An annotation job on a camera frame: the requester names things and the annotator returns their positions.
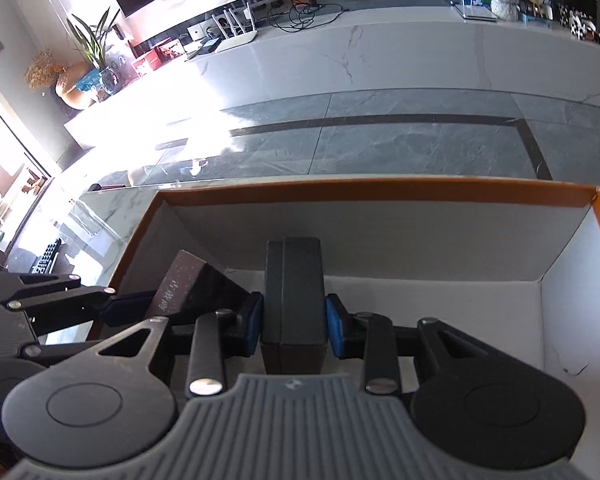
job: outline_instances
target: black cable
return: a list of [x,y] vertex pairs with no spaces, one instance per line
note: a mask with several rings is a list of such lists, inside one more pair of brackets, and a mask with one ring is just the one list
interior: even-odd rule
[[[336,21],[341,15],[343,15],[344,12],[346,12],[344,7],[342,7],[340,4],[325,4],[318,5],[317,7],[312,7],[309,4],[304,4],[295,0],[291,0],[291,4],[292,7],[291,9],[289,9],[288,12],[276,14],[275,16],[271,13],[271,9],[269,9],[267,11],[267,23],[269,23],[271,27],[279,28],[283,32],[300,32],[301,30],[310,30],[311,28],[329,25],[330,23]],[[340,12],[328,22],[317,23],[316,25],[314,25],[316,12],[329,6],[340,7]],[[283,23],[282,25],[278,23],[278,20],[282,16],[286,16],[289,20],[289,23]]]

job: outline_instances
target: cardboard box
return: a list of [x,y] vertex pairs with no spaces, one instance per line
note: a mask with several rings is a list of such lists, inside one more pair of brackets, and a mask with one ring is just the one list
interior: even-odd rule
[[184,47],[180,40],[164,40],[155,46],[155,50],[160,56],[162,63],[168,63],[172,59],[176,59],[184,54]]
[[[600,190],[473,178],[301,180],[158,192],[114,274],[157,288],[180,249],[263,290],[267,241],[317,237],[350,312],[437,317],[564,381],[586,428],[572,463],[600,480]],[[417,387],[403,358],[405,390]],[[242,368],[264,372],[257,357]],[[358,380],[362,362],[323,373]]]
[[149,52],[136,59],[133,63],[134,69],[140,77],[158,70],[162,66],[162,59],[157,49],[152,48]]

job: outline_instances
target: metal screw head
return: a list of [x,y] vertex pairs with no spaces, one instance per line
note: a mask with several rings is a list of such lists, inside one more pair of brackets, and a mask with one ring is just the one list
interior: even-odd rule
[[234,311],[231,310],[230,308],[219,308],[218,310],[216,310],[217,317],[229,317],[229,316],[232,316],[233,314],[234,314]]
[[189,391],[199,396],[211,396],[222,391],[222,383],[215,379],[198,379],[189,385]]
[[38,345],[29,345],[24,349],[24,355],[27,357],[38,357],[42,354],[42,349]]
[[374,395],[390,395],[397,389],[398,383],[386,377],[371,379],[365,386],[365,390]]

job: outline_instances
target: flower pot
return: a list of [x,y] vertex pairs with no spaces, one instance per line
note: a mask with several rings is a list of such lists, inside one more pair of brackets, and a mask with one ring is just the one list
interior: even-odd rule
[[508,4],[500,0],[491,1],[491,12],[493,12],[501,20],[507,22],[516,22],[518,20],[518,6],[516,4]]
[[78,81],[91,71],[91,65],[85,61],[67,68],[58,77],[56,93],[71,108],[85,110],[93,104],[91,95],[77,87]]

